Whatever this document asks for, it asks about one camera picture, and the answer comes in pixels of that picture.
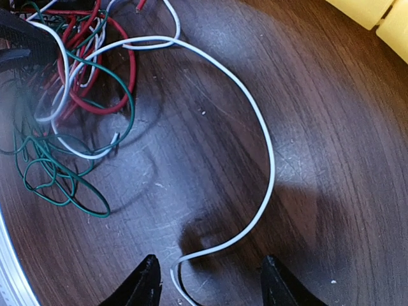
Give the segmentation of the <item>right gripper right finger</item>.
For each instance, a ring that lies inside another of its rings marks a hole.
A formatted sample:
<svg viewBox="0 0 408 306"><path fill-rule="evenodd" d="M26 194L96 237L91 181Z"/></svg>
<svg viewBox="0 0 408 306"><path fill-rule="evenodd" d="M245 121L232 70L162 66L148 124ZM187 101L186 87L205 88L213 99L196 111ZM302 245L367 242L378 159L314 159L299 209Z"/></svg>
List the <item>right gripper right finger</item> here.
<svg viewBox="0 0 408 306"><path fill-rule="evenodd" d="M263 259L260 279L263 305L326 305L273 255Z"/></svg>

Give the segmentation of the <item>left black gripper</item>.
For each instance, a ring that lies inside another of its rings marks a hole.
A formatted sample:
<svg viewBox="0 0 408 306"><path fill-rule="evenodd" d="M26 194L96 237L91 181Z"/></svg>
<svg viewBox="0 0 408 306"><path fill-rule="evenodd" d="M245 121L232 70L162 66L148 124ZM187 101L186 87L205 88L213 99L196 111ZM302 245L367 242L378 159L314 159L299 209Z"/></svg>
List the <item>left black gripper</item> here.
<svg viewBox="0 0 408 306"><path fill-rule="evenodd" d="M57 60L57 43L51 34L38 29L10 11L1 9L1 39L10 48L1 49L1 72L25 76Z"/></svg>

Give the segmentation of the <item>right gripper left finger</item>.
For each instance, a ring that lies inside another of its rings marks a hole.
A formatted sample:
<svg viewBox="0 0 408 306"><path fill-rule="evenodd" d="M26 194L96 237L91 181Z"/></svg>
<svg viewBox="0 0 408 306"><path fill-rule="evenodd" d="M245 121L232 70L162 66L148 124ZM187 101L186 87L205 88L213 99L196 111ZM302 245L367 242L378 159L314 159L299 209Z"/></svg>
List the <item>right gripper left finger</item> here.
<svg viewBox="0 0 408 306"><path fill-rule="evenodd" d="M149 254L100 306L159 305L162 288L159 260Z"/></svg>

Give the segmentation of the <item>yellow three-compartment bin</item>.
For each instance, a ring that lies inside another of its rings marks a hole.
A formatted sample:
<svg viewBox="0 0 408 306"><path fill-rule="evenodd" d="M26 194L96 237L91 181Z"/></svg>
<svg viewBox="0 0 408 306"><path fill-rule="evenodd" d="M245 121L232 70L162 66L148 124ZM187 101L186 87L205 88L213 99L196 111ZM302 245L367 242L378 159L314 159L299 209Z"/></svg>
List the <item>yellow three-compartment bin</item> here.
<svg viewBox="0 0 408 306"><path fill-rule="evenodd" d="M332 6L376 35L407 61L407 0L328 0Z"/></svg>

